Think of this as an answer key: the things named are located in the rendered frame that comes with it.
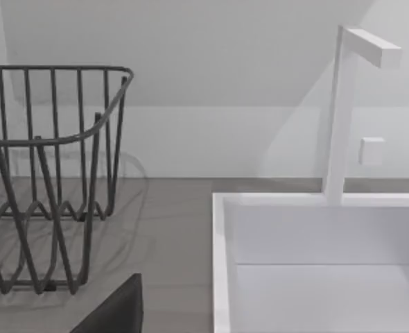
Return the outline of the tall white tap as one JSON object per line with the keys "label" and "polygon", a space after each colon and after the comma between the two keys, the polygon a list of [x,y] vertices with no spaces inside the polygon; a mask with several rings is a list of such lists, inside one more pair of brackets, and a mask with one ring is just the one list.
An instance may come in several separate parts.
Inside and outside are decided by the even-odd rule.
{"label": "tall white tap", "polygon": [[363,58],[379,69],[397,69],[402,55],[400,46],[363,28],[338,27],[329,108],[331,126],[327,171],[322,181],[328,205],[340,205],[344,194],[358,59]]}

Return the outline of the white square tap knob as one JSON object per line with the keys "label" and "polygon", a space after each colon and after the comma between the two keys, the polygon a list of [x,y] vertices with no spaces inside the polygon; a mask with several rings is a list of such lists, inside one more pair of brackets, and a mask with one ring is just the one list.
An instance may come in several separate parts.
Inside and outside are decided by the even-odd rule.
{"label": "white square tap knob", "polygon": [[363,166],[382,164],[385,139],[382,137],[363,137],[360,141],[359,163]]}

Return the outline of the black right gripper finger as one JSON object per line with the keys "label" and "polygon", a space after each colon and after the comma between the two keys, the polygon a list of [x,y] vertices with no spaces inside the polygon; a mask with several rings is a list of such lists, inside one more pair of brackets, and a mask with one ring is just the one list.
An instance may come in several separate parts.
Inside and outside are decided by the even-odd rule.
{"label": "black right gripper finger", "polygon": [[142,333],[142,274],[132,274],[69,333]]}

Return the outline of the white sink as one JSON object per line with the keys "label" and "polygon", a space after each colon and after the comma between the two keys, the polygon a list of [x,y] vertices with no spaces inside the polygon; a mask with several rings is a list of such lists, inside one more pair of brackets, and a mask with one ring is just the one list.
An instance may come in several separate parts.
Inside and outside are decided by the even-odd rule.
{"label": "white sink", "polygon": [[409,333],[409,194],[215,193],[214,333]]}

